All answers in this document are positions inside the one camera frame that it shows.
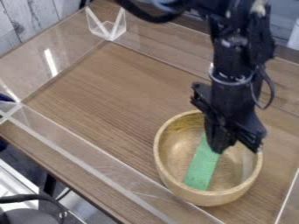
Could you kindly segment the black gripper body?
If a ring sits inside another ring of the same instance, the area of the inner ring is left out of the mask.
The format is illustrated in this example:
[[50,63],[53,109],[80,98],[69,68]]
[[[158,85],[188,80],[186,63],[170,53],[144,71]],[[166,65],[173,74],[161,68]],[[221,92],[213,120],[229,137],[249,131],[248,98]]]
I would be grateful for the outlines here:
[[201,82],[193,82],[190,85],[193,96],[190,104],[202,112],[202,114],[213,114],[229,119],[238,130],[252,132],[266,130],[257,118],[254,112],[253,94],[257,92],[245,85],[222,85],[212,82],[206,85]]

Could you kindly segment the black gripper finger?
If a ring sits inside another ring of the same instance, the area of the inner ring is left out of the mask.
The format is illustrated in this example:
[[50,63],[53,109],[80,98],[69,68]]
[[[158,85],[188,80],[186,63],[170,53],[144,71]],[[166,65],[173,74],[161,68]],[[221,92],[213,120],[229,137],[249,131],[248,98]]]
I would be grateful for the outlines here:
[[245,129],[237,131],[237,140],[246,146],[246,148],[253,152],[258,152],[258,147],[265,137],[264,131],[252,132]]
[[204,115],[204,131],[210,150],[221,154],[224,150],[233,146],[236,138],[236,127],[229,119],[213,114]]

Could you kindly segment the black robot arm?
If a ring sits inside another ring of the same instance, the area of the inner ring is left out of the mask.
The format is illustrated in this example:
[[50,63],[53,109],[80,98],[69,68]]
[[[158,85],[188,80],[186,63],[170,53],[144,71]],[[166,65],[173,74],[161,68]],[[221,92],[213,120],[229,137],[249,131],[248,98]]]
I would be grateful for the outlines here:
[[210,84],[190,86],[190,104],[204,114],[208,146],[216,153],[242,143],[258,151],[266,130],[256,114],[261,87],[274,86],[265,63],[274,56],[266,0],[114,0],[137,18],[161,24],[185,11],[196,11],[209,23],[213,59]]

